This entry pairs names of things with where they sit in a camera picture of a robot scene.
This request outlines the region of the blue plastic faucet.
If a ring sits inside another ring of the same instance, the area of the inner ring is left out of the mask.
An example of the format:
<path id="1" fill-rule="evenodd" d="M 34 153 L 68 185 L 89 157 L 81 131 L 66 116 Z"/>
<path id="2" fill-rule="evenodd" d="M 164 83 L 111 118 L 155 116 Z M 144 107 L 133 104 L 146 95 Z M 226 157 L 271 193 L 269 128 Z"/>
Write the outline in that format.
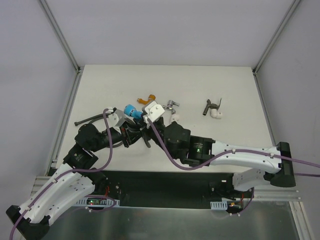
<path id="1" fill-rule="evenodd" d="M 144 114 L 142 111 L 138 111 L 133 105 L 128 104 L 124 108 L 124 114 L 127 115 L 128 117 L 134 118 L 135 115 L 141 115 Z"/>

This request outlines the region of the chrome lever faucet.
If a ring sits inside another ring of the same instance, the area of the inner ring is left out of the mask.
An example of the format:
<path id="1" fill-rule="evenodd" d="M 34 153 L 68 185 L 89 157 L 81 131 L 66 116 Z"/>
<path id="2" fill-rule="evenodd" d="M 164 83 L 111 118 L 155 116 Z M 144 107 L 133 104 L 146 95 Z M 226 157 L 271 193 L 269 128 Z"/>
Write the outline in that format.
<path id="1" fill-rule="evenodd" d="M 174 114 L 174 113 L 176 112 L 174 106 L 179 107 L 180 104 L 179 104 L 178 102 L 173 101 L 173 100 L 169 100 L 169 101 L 167 102 L 167 104 L 166 104 L 166 105 L 163 105 L 162 107 L 163 107 L 165 110 L 170 111 L 172 114 Z"/>

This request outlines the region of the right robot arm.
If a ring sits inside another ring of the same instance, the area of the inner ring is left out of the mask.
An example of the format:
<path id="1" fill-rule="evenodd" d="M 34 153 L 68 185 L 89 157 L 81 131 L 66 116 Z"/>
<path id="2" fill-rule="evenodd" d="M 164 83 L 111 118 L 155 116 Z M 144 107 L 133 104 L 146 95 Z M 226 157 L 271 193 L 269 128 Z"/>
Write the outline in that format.
<path id="1" fill-rule="evenodd" d="M 296 186 L 291 149 L 287 142 L 271 147 L 244 147 L 228 144 L 208 137 L 191 134 L 177 122 L 164 125 L 160 117 L 155 122 L 135 119 L 147 140 L 153 140 L 169 161 L 183 171 L 194 171 L 208 166 L 238 166 L 247 168 L 235 172 L 232 181 L 225 184 L 225 192 L 237 197 L 259 185 L 280 188 Z"/>

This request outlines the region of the white elbow fitting centre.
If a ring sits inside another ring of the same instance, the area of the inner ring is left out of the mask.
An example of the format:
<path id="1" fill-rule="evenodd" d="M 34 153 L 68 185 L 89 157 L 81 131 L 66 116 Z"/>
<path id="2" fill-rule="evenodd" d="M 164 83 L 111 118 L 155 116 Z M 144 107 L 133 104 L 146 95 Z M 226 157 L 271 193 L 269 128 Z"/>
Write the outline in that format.
<path id="1" fill-rule="evenodd" d="M 173 123 L 173 122 L 178 122 L 180 120 L 180 115 L 175 113 L 172 113 L 170 118 L 169 118 L 169 123 Z"/>

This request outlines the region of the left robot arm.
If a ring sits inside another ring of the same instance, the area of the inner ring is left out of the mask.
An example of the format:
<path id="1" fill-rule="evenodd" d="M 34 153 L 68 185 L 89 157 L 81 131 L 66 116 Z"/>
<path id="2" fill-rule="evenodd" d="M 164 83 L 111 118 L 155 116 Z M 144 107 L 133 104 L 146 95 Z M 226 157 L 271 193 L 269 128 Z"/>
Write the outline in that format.
<path id="1" fill-rule="evenodd" d="M 9 238 L 19 232 L 26 240 L 41 240 L 65 211 L 85 197 L 106 202 L 106 210 L 116 206 L 107 177 L 101 168 L 93 167 L 98 160 L 94 153 L 108 148 L 111 156 L 116 144 L 129 147 L 145 136 L 147 128 L 141 119 L 117 121 L 102 132 L 92 123 L 82 125 L 75 145 L 49 180 L 26 202 L 6 210 L 13 224 Z"/>

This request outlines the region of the white elbow fitting right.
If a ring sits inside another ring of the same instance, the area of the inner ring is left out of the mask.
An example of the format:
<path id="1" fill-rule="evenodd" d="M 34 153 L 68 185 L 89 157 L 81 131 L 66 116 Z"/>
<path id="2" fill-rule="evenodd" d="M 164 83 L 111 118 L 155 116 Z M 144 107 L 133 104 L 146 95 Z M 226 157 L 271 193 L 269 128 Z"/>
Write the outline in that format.
<path id="1" fill-rule="evenodd" d="M 223 117 L 223 114 L 219 112 L 217 109 L 213 108 L 210 110 L 210 116 L 214 119 L 221 119 Z"/>

